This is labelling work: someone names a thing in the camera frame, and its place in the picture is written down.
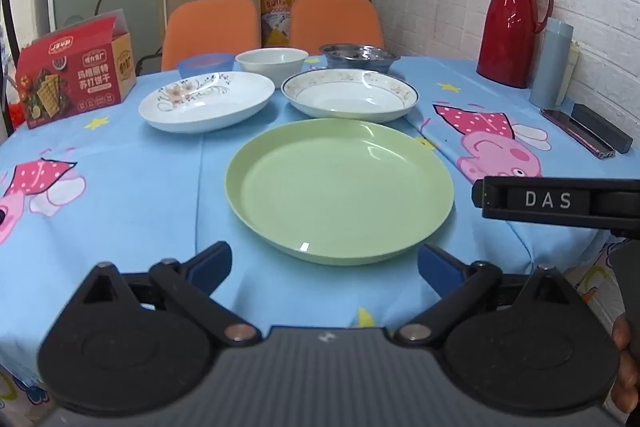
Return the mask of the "person's right hand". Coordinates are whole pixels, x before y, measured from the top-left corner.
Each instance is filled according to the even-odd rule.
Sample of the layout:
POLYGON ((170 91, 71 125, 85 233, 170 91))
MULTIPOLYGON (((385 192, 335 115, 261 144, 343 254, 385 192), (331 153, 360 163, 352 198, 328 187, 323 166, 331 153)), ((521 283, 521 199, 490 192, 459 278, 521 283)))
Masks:
POLYGON ((624 414, 632 413, 639 404, 639 365, 629 351, 631 328, 626 314, 620 314, 612 328, 612 338, 620 350, 620 366, 612 387, 611 398, 615 406, 624 414))

